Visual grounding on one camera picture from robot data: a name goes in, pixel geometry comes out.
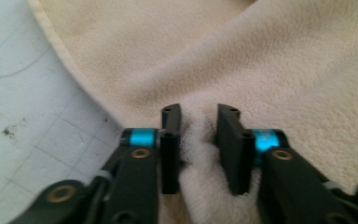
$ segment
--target beige fleece blanket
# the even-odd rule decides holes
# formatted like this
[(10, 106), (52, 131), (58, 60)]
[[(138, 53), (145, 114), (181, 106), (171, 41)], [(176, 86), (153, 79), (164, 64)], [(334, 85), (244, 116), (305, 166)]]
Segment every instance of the beige fleece blanket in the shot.
[(185, 111), (182, 196), (160, 223), (257, 223), (228, 193), (212, 145), (216, 104), (248, 128), (279, 128), (352, 193), (358, 183), (358, 0), (29, 0), (74, 78), (123, 127)]

